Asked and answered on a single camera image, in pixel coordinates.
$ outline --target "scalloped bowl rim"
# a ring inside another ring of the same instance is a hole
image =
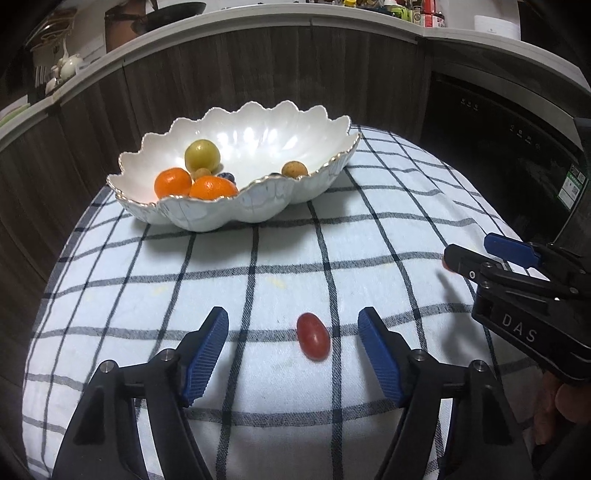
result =
[[[144,202],[137,202],[136,200],[130,199],[128,197],[125,196],[125,193],[120,190],[119,188],[115,187],[112,182],[111,182],[111,176],[123,176],[125,174],[125,169],[121,163],[121,158],[124,155],[139,155],[140,153],[142,153],[144,151],[144,141],[146,139],[147,136],[155,136],[155,137],[165,137],[166,135],[170,134],[170,132],[173,130],[174,126],[176,125],[176,123],[178,123],[179,121],[184,121],[184,120],[188,120],[189,122],[199,122],[205,119],[205,117],[207,117],[207,114],[211,111],[214,110],[219,110],[219,111],[223,111],[225,113],[228,114],[233,114],[233,113],[238,113],[240,112],[244,107],[246,107],[247,105],[258,105],[259,107],[261,107],[263,110],[273,110],[274,108],[277,108],[278,106],[282,105],[283,103],[289,103],[291,104],[293,107],[295,107],[295,109],[299,112],[299,113],[305,113],[305,112],[309,112],[310,110],[312,110],[313,108],[322,108],[322,110],[324,111],[324,114],[327,118],[327,120],[330,120],[331,122],[333,121],[337,121],[340,118],[346,118],[348,120],[348,126],[347,129],[345,131],[345,135],[350,137],[350,131],[351,131],[351,118],[349,117],[349,115],[341,115],[340,117],[337,117],[335,119],[330,119],[329,118],[329,114],[326,111],[326,108],[323,105],[314,105],[310,108],[308,108],[308,110],[300,110],[300,108],[291,100],[284,100],[280,103],[278,103],[277,105],[275,105],[274,107],[271,108],[266,108],[263,107],[259,102],[247,102],[244,105],[242,105],[238,110],[235,110],[233,112],[229,112],[228,110],[226,110],[225,108],[222,107],[218,107],[218,106],[214,106],[211,107],[207,112],[205,112],[205,114],[203,115],[203,117],[201,117],[198,120],[193,120],[191,118],[187,118],[184,116],[180,116],[178,118],[176,118],[173,123],[170,125],[170,128],[168,129],[167,132],[163,133],[163,134],[159,134],[159,133],[155,133],[155,132],[146,132],[143,137],[142,137],[142,141],[141,141],[141,146],[140,149],[137,152],[121,152],[119,154],[119,158],[117,160],[117,163],[119,164],[119,169],[120,172],[118,174],[110,174],[107,175],[107,184],[109,185],[109,187],[111,188],[111,190],[113,190],[115,192],[115,198],[117,200],[124,200],[126,202],[129,203],[133,203],[135,205],[141,206],[141,207],[157,207],[157,205],[162,202],[163,200],[167,200],[167,199],[182,199],[182,200],[188,200],[189,202],[197,202],[197,203],[206,203],[206,204],[211,204],[211,203],[223,203],[225,200],[235,200],[238,197],[242,196],[244,193],[246,193],[248,190],[250,190],[252,187],[254,187],[256,184],[259,183],[263,183],[267,180],[269,180],[270,178],[274,178],[274,177],[282,177],[284,178],[286,181],[294,181],[294,182],[299,182],[301,179],[306,179],[306,178],[310,178],[316,174],[318,174],[321,170],[324,170],[325,168],[327,168],[332,162],[338,160],[341,155],[346,155],[349,154],[354,148],[355,146],[359,143],[359,140],[361,139],[361,134],[357,133],[357,135],[355,135],[355,139],[353,140],[353,143],[351,144],[351,146],[347,149],[347,150],[343,150],[340,151],[338,153],[336,153],[335,155],[333,155],[332,157],[330,157],[325,163],[323,163],[319,168],[317,168],[316,170],[308,173],[308,175],[300,175],[299,177],[297,177],[296,179],[292,178],[292,177],[287,177],[285,175],[281,175],[280,173],[270,173],[269,175],[265,175],[264,177],[261,177],[259,179],[255,179],[253,181],[251,181],[250,183],[248,183],[244,188],[240,189],[240,191],[238,192],[237,195],[234,195],[232,197],[226,197],[226,196],[221,196],[218,197],[215,200],[202,200],[202,199],[198,199],[198,198],[194,198],[194,197],[188,197],[185,195],[167,195],[166,197],[162,197],[160,199],[158,199],[156,202],[149,202],[149,203],[144,203]]]

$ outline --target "blue gripper pad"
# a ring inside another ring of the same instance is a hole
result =
[[[383,329],[375,324],[377,321],[381,323]],[[384,332],[380,332],[385,330],[385,333],[389,333],[388,329],[372,307],[364,308],[359,312],[357,327],[384,396],[394,401],[396,406],[402,405],[406,395],[402,390],[401,369],[384,342],[382,337]]]
[[[213,322],[210,318],[212,315],[215,317]],[[185,387],[181,393],[188,405],[205,393],[205,387],[228,338],[228,313],[223,308],[215,307],[203,323],[203,326],[210,323],[209,330],[199,332],[204,333],[204,338],[187,367]]]
[[[484,248],[491,255],[523,268],[537,268],[540,264],[540,254],[531,245],[496,233],[484,237]]]

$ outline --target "white countertop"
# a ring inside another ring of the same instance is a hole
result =
[[[26,129],[43,119],[47,107],[65,103],[76,94],[106,75],[140,58],[174,45],[233,30],[282,25],[318,25],[368,31],[416,43],[420,38],[475,44],[493,50],[503,50],[555,71],[568,82],[591,92],[580,69],[569,61],[528,43],[452,28],[423,28],[375,12],[319,4],[275,4],[228,8],[159,28],[142,35],[103,56],[48,98],[0,127],[0,150]]]

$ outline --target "yellow fruit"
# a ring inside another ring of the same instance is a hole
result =
[[[214,172],[220,164],[220,151],[209,140],[195,140],[185,150],[185,166],[189,172],[206,168]]]

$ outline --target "plaid tablecloth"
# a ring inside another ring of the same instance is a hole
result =
[[[218,305],[229,314],[228,341],[204,397],[186,410],[218,480],[374,477],[400,411],[356,335],[366,306],[412,348],[492,365],[529,437],[539,370],[470,318],[474,285],[441,263],[448,244],[485,253],[486,233],[515,234],[460,173],[400,137],[360,130],[359,149],[326,193],[259,225],[150,226],[107,188],[97,195],[51,276],[27,359],[23,437],[36,476],[51,474],[100,362],[137,364],[174,348]],[[300,351],[303,312],[329,328],[324,362]],[[450,408],[442,403],[429,479]],[[148,471],[161,478],[145,406],[138,425]]]

